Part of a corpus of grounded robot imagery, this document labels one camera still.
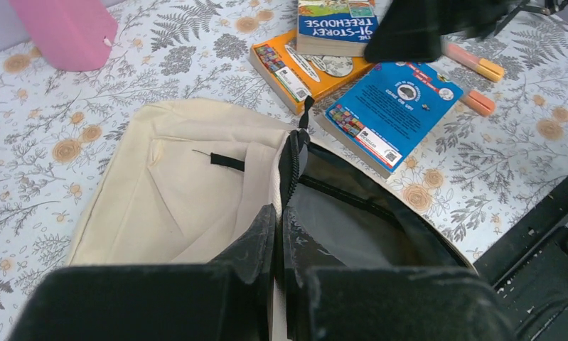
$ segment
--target book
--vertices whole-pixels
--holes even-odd
[[[382,63],[316,121],[388,178],[462,95],[424,63]]]
[[[375,0],[299,0],[298,53],[363,56],[376,31]]]
[[[307,96],[318,102],[365,75],[373,66],[363,58],[299,55],[296,52],[296,31],[252,46],[249,59],[295,114],[302,114]]]

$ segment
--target black pull tab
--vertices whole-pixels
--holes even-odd
[[[240,172],[243,172],[245,168],[244,161],[215,153],[210,153],[210,164],[237,169]]]
[[[301,116],[301,120],[299,121],[299,128],[300,129],[308,129],[309,128],[309,110],[315,104],[315,99],[311,96],[307,96],[304,99],[304,113]]]

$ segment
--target pink object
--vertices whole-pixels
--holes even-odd
[[[453,43],[447,43],[445,55],[472,70],[476,70],[481,61],[479,57]]]
[[[43,57],[55,68],[91,71],[108,60],[118,23],[100,0],[9,0]]]

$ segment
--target backpack zipper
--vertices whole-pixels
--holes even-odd
[[[299,133],[296,130],[290,131],[290,155],[292,158],[290,173],[291,180],[290,186],[288,187],[288,199],[292,199],[292,195],[299,184],[300,179],[300,156],[299,156]]]

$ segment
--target table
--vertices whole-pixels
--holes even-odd
[[[61,265],[140,106],[208,97],[297,123],[247,61],[251,44],[294,27],[295,3],[217,2],[112,7],[117,41],[97,71],[57,71],[32,43],[0,53],[0,339],[35,285]],[[568,25],[521,14],[484,43],[451,39],[505,67],[505,79],[493,84],[450,60],[437,62],[494,98],[498,111],[484,119],[457,105],[389,182],[476,260],[568,175]],[[311,133],[353,157],[318,126]]]

